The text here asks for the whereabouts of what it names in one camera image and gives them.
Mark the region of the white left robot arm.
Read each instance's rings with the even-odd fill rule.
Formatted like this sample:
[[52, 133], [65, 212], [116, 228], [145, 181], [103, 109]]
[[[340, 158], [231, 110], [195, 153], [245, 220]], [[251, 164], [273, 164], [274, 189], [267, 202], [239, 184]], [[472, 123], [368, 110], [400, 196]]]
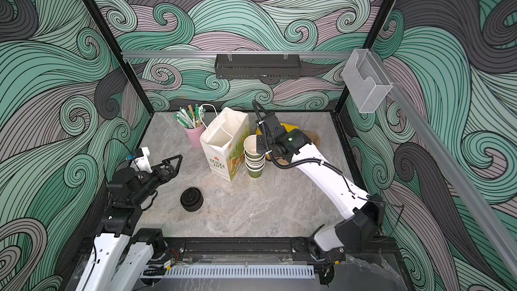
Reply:
[[135, 231], [145, 211], [142, 204], [158, 187], [179, 174], [182, 155], [163, 160], [151, 171], [125, 167], [107, 184], [111, 193], [93, 248], [76, 290], [132, 290], [148, 262], [163, 256], [166, 243], [159, 228]]

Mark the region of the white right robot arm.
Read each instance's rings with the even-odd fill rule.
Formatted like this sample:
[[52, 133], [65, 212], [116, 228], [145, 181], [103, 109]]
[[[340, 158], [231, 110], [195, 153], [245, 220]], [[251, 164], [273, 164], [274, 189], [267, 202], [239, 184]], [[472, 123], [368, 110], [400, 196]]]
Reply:
[[321, 226], [308, 238], [312, 257], [321, 259], [331, 251], [366, 248], [384, 219], [385, 204], [381, 196], [371, 195], [347, 179], [301, 130], [287, 131], [273, 112], [255, 113], [261, 131], [257, 151], [269, 156], [277, 168], [297, 168], [303, 172], [333, 202], [343, 218], [332, 226]]

